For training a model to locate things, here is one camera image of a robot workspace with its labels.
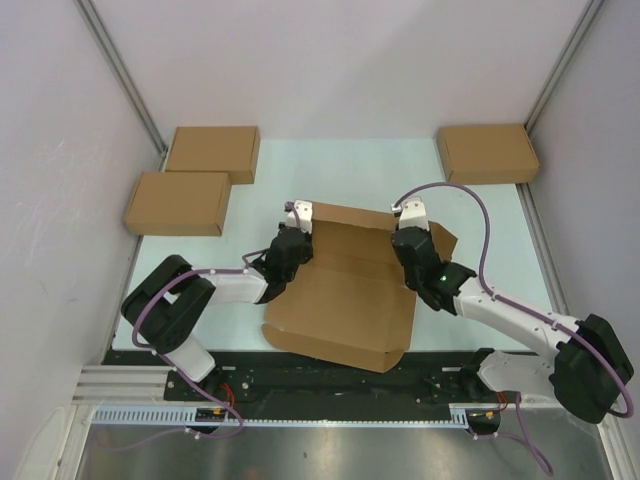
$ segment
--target table surface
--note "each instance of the table surface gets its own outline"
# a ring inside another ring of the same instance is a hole
[[[180,254],[196,267],[231,268],[241,255],[268,247],[283,221],[287,200],[306,199],[389,211],[409,189],[442,181],[432,139],[264,140],[256,182],[235,185],[221,237],[144,237],[134,266],[133,290],[167,256]],[[533,242],[514,185],[472,187],[491,218],[487,277],[498,288],[550,308]],[[421,194],[430,219],[458,238],[454,261],[477,270],[484,223],[474,200],[451,188]],[[194,332],[209,350],[271,351],[263,338],[263,305],[223,304],[207,308]],[[120,318],[112,347],[135,349],[132,327]],[[416,303],[411,351],[526,350],[485,325]]]

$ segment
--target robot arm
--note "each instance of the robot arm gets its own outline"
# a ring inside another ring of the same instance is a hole
[[[215,367],[213,357],[191,334],[203,310],[215,303],[267,303],[284,292],[298,267],[313,257],[313,206],[296,201],[291,209],[269,248],[245,268],[195,271],[180,255],[167,257],[125,299],[123,317],[134,328],[138,324],[155,353],[165,355],[191,380],[201,381]],[[182,281],[166,289],[181,276]],[[165,291],[175,295],[175,301],[164,298]],[[152,303],[160,292],[163,295]]]
[[[611,325],[596,315],[582,321],[540,310],[493,285],[489,285],[492,292],[486,291],[476,272],[441,261],[420,198],[406,200],[395,213],[399,221],[392,245],[408,288],[433,310],[444,309],[480,321],[538,354],[509,355],[481,349],[465,367],[471,373],[467,385],[470,392],[484,386],[496,392],[519,391],[556,398],[582,420],[599,423],[611,410],[619,389],[603,366],[572,337],[588,341],[626,384],[633,376],[633,367]],[[509,301],[496,300],[504,298]],[[542,322],[536,316],[546,316],[550,321]]]

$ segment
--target wire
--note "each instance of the wire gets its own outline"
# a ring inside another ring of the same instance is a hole
[[[473,435],[474,440],[493,440],[496,438],[509,438],[511,440],[515,440],[522,445],[529,447],[531,450],[531,454],[533,458],[535,458],[536,462],[540,466],[540,469],[544,472],[544,474],[548,477],[553,477],[554,471],[551,462],[547,459],[547,457],[542,453],[531,441],[531,436],[529,435],[529,429],[527,428],[527,424],[524,421],[524,416],[522,415],[522,410],[520,409],[520,402],[522,397],[520,393],[516,394],[516,415],[518,417],[518,423],[520,423],[520,428],[522,429],[523,437],[519,435],[515,435],[513,433],[501,433],[495,432],[489,435],[478,435],[471,428],[468,430],[471,435]]]
[[[504,407],[500,406],[500,411],[504,412],[507,407],[509,406],[509,399],[507,398],[507,396],[502,393],[502,392],[498,392],[498,401],[503,404],[504,403]]]
[[[576,332],[572,331],[571,329],[567,328],[566,326],[562,325],[561,323],[556,323],[553,319],[547,318],[545,315],[542,315],[541,313],[538,313],[535,310],[516,302],[515,300],[511,300],[511,299],[509,299],[509,298],[507,298],[507,297],[505,297],[503,295],[496,294],[494,292],[494,290],[489,286],[489,284],[487,283],[487,281],[485,279],[485,264],[486,264],[486,261],[487,261],[487,253],[489,252],[489,242],[491,240],[491,224],[489,222],[489,212],[487,211],[487,207],[484,204],[484,202],[482,201],[482,199],[478,196],[477,193],[475,193],[469,187],[466,187],[464,185],[458,185],[456,183],[449,183],[449,182],[434,182],[434,183],[428,183],[428,184],[425,184],[425,185],[421,185],[421,186],[416,187],[416,188],[414,188],[412,190],[409,190],[402,197],[400,197],[400,199],[394,204],[394,206],[395,207],[400,206],[400,204],[403,201],[405,201],[411,195],[413,195],[413,194],[415,194],[415,193],[417,193],[417,192],[419,192],[421,190],[427,190],[427,189],[435,188],[435,187],[457,188],[458,190],[462,190],[463,192],[468,193],[469,195],[471,195],[473,197],[473,199],[476,201],[476,203],[480,207],[480,210],[482,211],[482,216],[484,218],[485,232],[484,232],[484,243],[482,245],[482,253],[480,254],[480,265],[478,267],[478,280],[480,281],[480,284],[482,285],[482,288],[489,295],[491,295],[491,297],[494,298],[495,300],[498,300],[499,302],[502,302],[505,305],[509,305],[510,307],[513,307],[513,308],[515,308],[517,310],[520,310],[521,312],[526,313],[526,314],[528,314],[528,315],[530,315],[530,316],[532,316],[532,317],[534,317],[534,318],[536,318],[538,320],[541,320],[542,322],[546,323],[547,325],[550,325],[552,328],[560,330],[562,333],[568,335],[569,337],[574,339],[576,342],[578,342],[580,345],[582,345],[591,355],[593,355],[593,357],[606,370],[607,374],[609,374],[609,376],[612,378],[612,380],[616,384],[616,387],[620,391],[620,394],[624,398],[625,404],[627,405],[627,411],[626,412],[615,412],[615,411],[611,410],[611,411],[609,411],[609,413],[611,413],[612,415],[614,415],[616,417],[620,417],[620,418],[630,418],[631,416],[633,416],[635,408],[634,408],[633,400],[631,399],[631,394],[629,393],[629,390],[627,390],[627,388],[624,385],[624,382],[622,381],[622,379],[620,378],[618,373],[609,364],[607,359],[604,358],[604,356],[600,352],[598,352],[598,350],[596,350],[596,348],[593,345],[591,345],[588,341],[586,341],[584,338],[582,338]]]
[[[222,387],[222,389],[227,392],[227,402],[231,402],[231,406],[235,406],[236,404],[236,396],[233,393],[233,390],[231,389],[231,386],[228,383],[223,383],[222,385],[220,385],[220,387]]]
[[[293,213],[293,216],[296,217],[296,227],[300,228],[300,215],[298,214],[298,210],[296,210],[296,204],[294,202],[285,202],[284,211]]]
[[[268,251],[269,251],[268,248],[263,248],[262,250],[256,250],[255,252],[245,253],[242,256],[242,262],[244,263],[244,266],[245,267],[249,266],[249,257],[255,257],[256,255],[264,255]]]
[[[142,343],[141,341],[138,340],[138,334],[140,333],[140,327],[142,326],[142,324],[144,323],[145,319],[147,318],[147,315],[149,315],[149,312],[153,309],[153,307],[156,306],[156,304],[160,301],[160,299],[162,297],[164,297],[164,295],[169,290],[171,290],[173,287],[178,285],[180,282],[186,280],[189,277],[193,277],[195,275],[208,275],[210,273],[211,273],[211,269],[210,268],[200,268],[200,269],[197,269],[197,270],[189,270],[188,272],[185,272],[182,275],[178,275],[176,278],[174,278],[169,283],[167,283],[164,287],[162,287],[158,291],[158,293],[156,293],[153,296],[153,298],[151,298],[149,303],[147,303],[144,306],[144,308],[142,309],[142,312],[140,312],[140,315],[138,315],[138,319],[136,320],[136,323],[133,325],[133,335],[131,337],[131,341],[133,342],[133,344],[138,348],[152,349],[153,347],[151,345],[149,345],[148,343]]]
[[[169,430],[164,430],[160,433],[156,433],[155,435],[151,435],[150,437],[145,438],[144,440],[140,440],[139,442],[136,443],[132,443],[131,445],[127,445],[124,447],[111,447],[109,445],[106,445],[102,442],[102,440],[100,440],[100,436],[96,435],[96,443],[100,446],[100,448],[102,448],[103,450],[106,450],[108,452],[115,452],[115,453],[121,453],[121,452],[128,452],[129,450],[135,450],[136,448],[139,447],[143,447],[148,443],[151,443],[155,440],[157,440],[160,437],[164,437],[167,435],[173,435],[175,433],[188,433],[190,432],[191,429],[189,428],[171,428]]]

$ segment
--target gray wall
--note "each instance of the gray wall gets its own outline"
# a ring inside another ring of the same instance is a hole
[[[0,6],[0,478],[106,339],[159,160],[71,0]]]
[[[588,0],[96,0],[165,141],[429,137],[525,118]]]
[[[534,184],[569,308],[609,319],[640,371],[640,2],[610,0],[544,113]],[[640,404],[640,380],[631,390]],[[629,422],[640,438],[640,415]]]

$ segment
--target flat cardboard box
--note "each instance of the flat cardboard box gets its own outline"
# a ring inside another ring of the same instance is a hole
[[[231,183],[226,173],[144,172],[124,222],[136,235],[222,235]]]
[[[392,214],[313,203],[313,259],[267,304],[262,332],[274,347],[386,372],[409,349],[416,294],[391,246]],[[438,253],[456,238],[432,224]]]
[[[450,182],[527,183],[540,168],[520,124],[443,127],[437,144],[445,178]]]
[[[258,127],[178,127],[167,172],[225,172],[232,185],[253,183],[260,132]]]

